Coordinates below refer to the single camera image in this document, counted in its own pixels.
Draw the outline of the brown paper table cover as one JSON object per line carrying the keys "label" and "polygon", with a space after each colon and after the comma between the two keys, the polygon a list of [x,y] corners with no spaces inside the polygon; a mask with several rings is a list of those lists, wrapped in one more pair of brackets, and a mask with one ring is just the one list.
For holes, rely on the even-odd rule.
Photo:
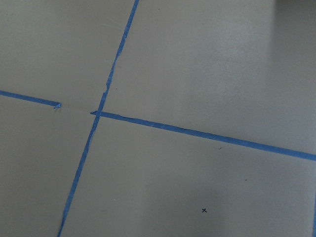
{"label": "brown paper table cover", "polygon": [[313,0],[3,0],[3,237],[313,237]]}

